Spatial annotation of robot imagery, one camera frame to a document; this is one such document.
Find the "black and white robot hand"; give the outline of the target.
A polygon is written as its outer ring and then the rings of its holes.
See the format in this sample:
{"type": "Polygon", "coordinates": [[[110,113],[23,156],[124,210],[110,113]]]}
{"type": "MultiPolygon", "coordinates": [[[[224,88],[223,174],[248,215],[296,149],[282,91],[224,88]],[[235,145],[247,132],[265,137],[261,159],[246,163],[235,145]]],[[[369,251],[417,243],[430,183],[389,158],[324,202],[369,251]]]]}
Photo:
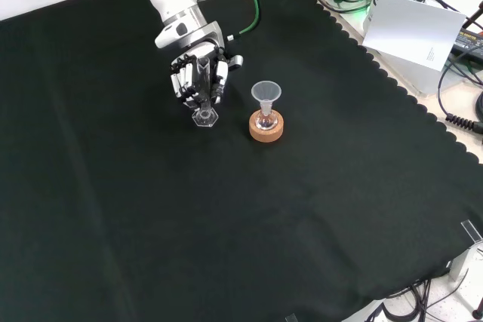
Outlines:
{"type": "Polygon", "coordinates": [[[177,99],[189,109],[196,111],[202,103],[210,100],[213,104],[221,103],[228,79],[228,74],[241,68],[242,55],[231,55],[225,48],[212,41],[203,41],[190,48],[171,63],[171,83],[177,99]],[[210,76],[209,90],[202,85],[197,61],[207,57],[210,76]]]}

